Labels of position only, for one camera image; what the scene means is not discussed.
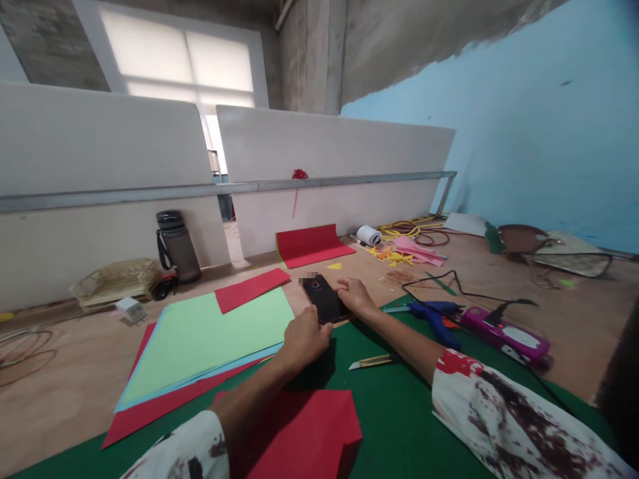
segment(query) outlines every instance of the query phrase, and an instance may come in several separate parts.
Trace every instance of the red cardstock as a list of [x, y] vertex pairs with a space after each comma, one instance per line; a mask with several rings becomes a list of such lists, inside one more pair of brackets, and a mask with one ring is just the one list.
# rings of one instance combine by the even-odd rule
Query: red cardstock
[[278, 253], [289, 269], [356, 252], [342, 244], [334, 224], [280, 232], [275, 237]]
[[[129, 378], [130, 375], [133, 374], [133, 370], [138, 364], [140, 356], [142, 355], [142, 352], [144, 351], [148, 340], [151, 338], [154, 329], [155, 323], [146, 327], [146, 330], [144, 331], [144, 337], [142, 338], [140, 349], [138, 349], [138, 354], [135, 357], [135, 362], [133, 363], [133, 368], [131, 369]], [[213, 388], [216, 388], [227, 379], [240, 374], [242, 371], [245, 371], [252, 365], [259, 363], [260, 361], [261, 359], [257, 359], [255, 361], [252, 361], [251, 363], [245, 364], [244, 366], [236, 367], [235, 369], [231, 369], [230, 371], [226, 371], [225, 373], [219, 374], [217, 376], [202, 379], [197, 383], [185, 386], [181, 389], [172, 391], [154, 399], [150, 399], [146, 402], [143, 402], [142, 404], [138, 404], [137, 406], [125, 409], [124, 411], [117, 412], [115, 414], [115, 417], [113, 418], [111, 427], [108, 429], [105, 441], [103, 442], [101, 449], [105, 449], [110, 445], [118, 442], [119, 440], [124, 439], [128, 435], [142, 429], [143, 427], [147, 426], [155, 420], [158, 420], [162, 416], [170, 413], [178, 407], [185, 405], [196, 397], [203, 395]]]
[[291, 275], [285, 273], [280, 268], [247, 279], [241, 283], [215, 290], [215, 297], [218, 300], [220, 311], [222, 314], [228, 313], [232, 309], [242, 306], [252, 301], [258, 296], [277, 288], [291, 278]]
[[361, 442], [351, 391], [284, 391], [251, 431], [233, 478], [346, 478]]

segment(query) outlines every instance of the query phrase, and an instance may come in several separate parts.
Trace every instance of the wooden floor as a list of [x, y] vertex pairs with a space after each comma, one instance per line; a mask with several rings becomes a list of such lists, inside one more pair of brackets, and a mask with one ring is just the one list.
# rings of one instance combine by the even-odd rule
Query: wooden floor
[[[155, 322], [168, 304], [283, 267], [275, 253], [243, 259], [235, 225], [228, 224], [226, 233], [232, 263], [206, 271], [202, 281], [181, 287], [175, 296], [148, 303], [148, 317], [138, 325], [125, 325], [111, 312], [51, 325], [47, 329], [52, 337], [40, 355], [0, 372], [0, 476], [108, 429], [144, 327]], [[483, 238], [470, 236], [453, 236], [450, 244], [437, 248], [449, 257], [442, 268], [390, 268], [363, 249], [354, 248], [354, 255], [289, 270], [293, 281], [284, 286], [284, 292], [295, 313], [308, 304], [298, 284], [305, 274], [321, 272], [330, 283], [341, 276], [359, 277], [376, 304], [383, 305], [403, 295], [399, 282], [387, 277], [389, 272], [421, 278], [425, 277], [424, 271], [438, 274], [456, 269], [466, 291], [505, 299], [526, 297], [540, 305], [511, 306], [507, 311], [509, 319], [548, 337], [554, 366], [546, 377], [586, 401], [598, 389], [639, 291], [639, 266], [619, 259], [599, 279], [554, 272], [553, 279], [570, 279], [575, 287], [542, 289], [531, 282], [527, 266], [491, 255]], [[337, 262], [342, 264], [341, 271], [327, 269]], [[451, 299], [435, 285], [419, 292], [422, 299]], [[473, 304], [463, 297], [455, 299]], [[496, 306], [489, 300], [479, 300], [478, 304]], [[0, 324], [0, 335], [12, 328], [78, 313], [73, 303], [36, 309]]]

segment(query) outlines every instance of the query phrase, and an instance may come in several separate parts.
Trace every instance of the white tape roll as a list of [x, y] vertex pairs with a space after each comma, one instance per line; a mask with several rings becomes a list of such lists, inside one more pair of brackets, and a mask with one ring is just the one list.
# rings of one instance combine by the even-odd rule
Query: white tape roll
[[357, 239], [368, 246], [373, 246], [381, 241], [381, 234], [370, 226], [361, 226], [357, 230]]

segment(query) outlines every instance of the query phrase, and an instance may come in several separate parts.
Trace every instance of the black water bottle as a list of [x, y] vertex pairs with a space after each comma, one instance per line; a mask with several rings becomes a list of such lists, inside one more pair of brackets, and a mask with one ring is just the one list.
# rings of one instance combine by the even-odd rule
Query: black water bottle
[[180, 210], [166, 210], [155, 217], [160, 227], [157, 236], [162, 267], [167, 270], [175, 267], [178, 280], [183, 284], [195, 283], [202, 277], [202, 272], [182, 213]]

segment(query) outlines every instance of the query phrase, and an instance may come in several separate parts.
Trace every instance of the small white box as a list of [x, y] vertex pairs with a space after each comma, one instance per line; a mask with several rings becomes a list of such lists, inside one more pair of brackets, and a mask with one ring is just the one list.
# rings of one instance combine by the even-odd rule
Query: small white box
[[115, 307], [120, 311], [131, 323], [137, 323], [144, 316], [146, 316], [146, 311], [144, 310], [144, 306], [139, 301], [131, 297], [125, 297], [121, 299], [117, 303], [115, 303]]

